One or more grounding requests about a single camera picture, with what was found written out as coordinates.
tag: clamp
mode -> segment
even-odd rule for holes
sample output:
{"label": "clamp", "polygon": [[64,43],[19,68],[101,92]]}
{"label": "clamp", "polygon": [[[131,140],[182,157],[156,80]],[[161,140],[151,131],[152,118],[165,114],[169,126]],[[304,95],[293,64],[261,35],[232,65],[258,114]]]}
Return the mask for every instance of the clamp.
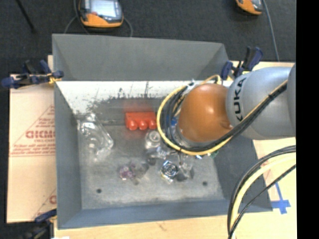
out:
{"label": "clamp", "polygon": [[4,88],[18,89],[20,87],[40,84],[40,83],[54,83],[61,80],[64,76],[63,71],[52,72],[48,64],[44,61],[40,61],[40,70],[36,70],[29,60],[25,61],[22,66],[22,73],[16,76],[10,76],[1,80],[1,85]]}
{"label": "clamp", "polygon": [[246,56],[245,56],[243,63],[241,63],[241,61],[239,61],[239,64],[237,65],[237,67],[234,67],[233,63],[231,61],[229,61],[229,60],[226,61],[226,63],[224,64],[224,66],[221,70],[220,78],[222,80],[226,80],[228,75],[230,74],[231,70],[233,70],[233,76],[235,78],[242,75],[244,71],[251,72],[253,70],[253,68],[255,67],[255,65],[257,65],[260,62],[262,57],[263,57],[263,52],[261,51],[260,48],[255,47],[252,50],[248,46],[247,51],[246,51]]}

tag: small clear object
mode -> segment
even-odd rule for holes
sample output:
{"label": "small clear object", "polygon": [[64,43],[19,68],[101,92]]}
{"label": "small clear object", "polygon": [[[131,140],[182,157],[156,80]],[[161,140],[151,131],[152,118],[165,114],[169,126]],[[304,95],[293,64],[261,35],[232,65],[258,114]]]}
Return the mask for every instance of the small clear object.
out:
{"label": "small clear object", "polygon": [[86,115],[78,120],[78,131],[85,138],[87,151],[90,155],[108,154],[114,146],[114,141],[95,114]]}

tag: red object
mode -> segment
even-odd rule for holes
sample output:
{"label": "red object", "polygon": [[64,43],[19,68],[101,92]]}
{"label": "red object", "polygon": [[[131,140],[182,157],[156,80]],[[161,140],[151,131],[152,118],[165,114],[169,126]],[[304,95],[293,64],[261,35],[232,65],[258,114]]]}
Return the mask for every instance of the red object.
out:
{"label": "red object", "polygon": [[125,126],[129,130],[156,129],[156,115],[154,112],[125,113]]}

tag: yellow cable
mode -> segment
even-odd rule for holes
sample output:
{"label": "yellow cable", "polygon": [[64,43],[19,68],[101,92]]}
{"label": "yellow cable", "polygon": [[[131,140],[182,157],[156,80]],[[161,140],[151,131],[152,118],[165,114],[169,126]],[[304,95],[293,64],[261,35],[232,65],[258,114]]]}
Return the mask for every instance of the yellow cable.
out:
{"label": "yellow cable", "polygon": [[287,162],[287,161],[291,161],[291,160],[294,160],[294,161],[296,160],[296,153],[285,154],[285,157],[280,158],[280,159],[276,159],[273,162],[261,167],[259,170],[257,170],[254,174],[252,174],[248,178],[248,180],[245,182],[243,187],[238,192],[236,199],[234,200],[233,210],[232,210],[231,219],[230,219],[230,227],[231,228],[233,227],[234,222],[237,218],[237,213],[238,213],[240,203],[241,203],[246,191],[248,190],[248,188],[258,179],[259,176],[261,176],[267,170],[271,169],[273,166],[279,165],[283,162]]}
{"label": "yellow cable", "polygon": [[[211,76],[209,78],[207,78],[205,81],[203,82],[206,82],[206,81],[209,81],[210,78],[213,78],[213,77],[216,77],[215,75],[214,76]],[[276,87],[271,93],[273,94],[274,92],[276,92],[279,88],[281,88],[284,84],[287,83],[288,80],[285,80],[282,84],[280,84],[278,87]],[[232,135],[229,136],[227,139],[225,139],[223,142],[219,143],[218,145],[214,146],[213,148],[211,149],[208,149],[208,150],[205,150],[205,151],[198,151],[198,152],[195,152],[195,151],[189,151],[189,150],[185,150],[185,149],[182,149],[180,148],[179,146],[177,146],[176,144],[172,143],[164,134],[163,130],[161,129],[160,127],[160,115],[162,113],[162,110],[165,106],[165,104],[168,102],[168,100],[173,96],[175,95],[177,92],[179,92],[180,90],[182,90],[184,87],[186,86],[181,86],[177,89],[175,89],[173,92],[171,92],[161,103],[161,105],[159,106],[159,110],[158,110],[158,113],[157,113],[157,127],[158,127],[158,131],[162,137],[162,139],[170,146],[172,147],[173,149],[177,150],[177,151],[180,151],[180,152],[183,152],[185,154],[188,154],[188,155],[205,155],[205,154],[208,154],[208,153],[211,153],[211,152],[215,152],[217,151],[218,149],[220,149],[222,146],[224,146],[226,143],[228,143],[231,139],[232,139]],[[257,106],[255,106],[255,108],[253,108],[244,118],[243,120],[241,121],[241,123],[244,123],[247,118],[251,115],[251,113],[253,113],[260,105],[263,101],[265,101],[268,97],[265,97]]]}

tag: black cable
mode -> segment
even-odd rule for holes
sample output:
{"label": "black cable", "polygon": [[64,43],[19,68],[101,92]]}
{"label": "black cable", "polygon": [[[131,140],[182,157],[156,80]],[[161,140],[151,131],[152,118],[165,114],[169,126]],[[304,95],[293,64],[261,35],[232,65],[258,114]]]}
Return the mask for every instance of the black cable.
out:
{"label": "black cable", "polygon": [[83,24],[82,24],[82,22],[80,20],[79,12],[78,12],[77,5],[76,5],[76,0],[73,0],[73,8],[74,8],[75,15],[76,15],[80,25],[82,26],[83,30],[86,32],[86,34],[90,34],[88,32],[88,30],[83,26]]}
{"label": "black cable", "polygon": [[124,20],[125,20],[125,22],[129,25],[129,28],[130,28],[130,31],[131,31],[130,37],[132,37],[132,36],[133,36],[133,28],[132,28],[132,25],[131,25],[131,23],[128,21],[127,18],[124,17]]}
{"label": "black cable", "polygon": [[273,24],[271,22],[271,18],[270,18],[270,14],[269,14],[269,11],[268,11],[268,7],[267,7],[267,4],[266,4],[266,1],[265,0],[262,0],[262,1],[263,1],[264,6],[265,6],[265,11],[266,11],[266,15],[267,15],[269,26],[270,26],[270,32],[271,32],[271,36],[272,36],[272,39],[273,39],[273,44],[274,44],[276,58],[277,58],[277,61],[279,61],[279,55],[278,55],[278,51],[277,51],[275,34],[274,34],[274,30],[273,30]]}
{"label": "black cable", "polygon": [[66,34],[66,32],[68,31],[70,25],[73,23],[73,21],[76,19],[76,17],[77,17],[77,16],[74,16],[74,17],[70,20],[70,22],[67,24],[67,26],[65,27],[64,32],[63,32],[64,34]]}
{"label": "black cable", "polygon": [[233,236],[233,234],[234,234],[239,222],[243,218],[243,216],[246,213],[246,211],[248,210],[248,208],[255,202],[255,200],[261,194],[263,194],[265,191],[267,191],[272,186],[274,186],[277,182],[279,182],[281,179],[283,179],[286,175],[288,175],[290,172],[292,172],[296,167],[297,167],[297,165],[293,165],[291,168],[289,168],[287,171],[285,171],[282,175],[280,175],[277,179],[275,179],[271,184],[269,184],[266,188],[264,188],[260,193],[258,193],[251,201],[249,201],[249,203],[243,208],[243,210],[239,213],[237,219],[235,220],[235,222],[233,224],[233,227],[231,228],[231,230],[228,233],[228,239],[232,238],[232,236]]}
{"label": "black cable", "polygon": [[281,149],[278,149],[276,151],[271,152],[270,154],[258,159],[254,164],[252,164],[250,166],[250,168],[245,171],[242,176],[240,177],[240,179],[238,180],[238,182],[236,183],[232,196],[230,198],[230,204],[229,204],[229,208],[228,208],[228,214],[227,214],[227,229],[228,231],[230,231],[230,219],[231,219],[231,213],[233,210],[233,204],[235,202],[235,199],[238,195],[238,192],[240,191],[240,189],[242,188],[243,184],[247,181],[247,179],[256,171],[259,169],[259,167],[266,162],[267,160],[276,157],[276,156],[280,156],[283,154],[287,154],[287,153],[292,153],[292,152],[296,152],[296,146],[292,145],[292,146],[287,146]]}

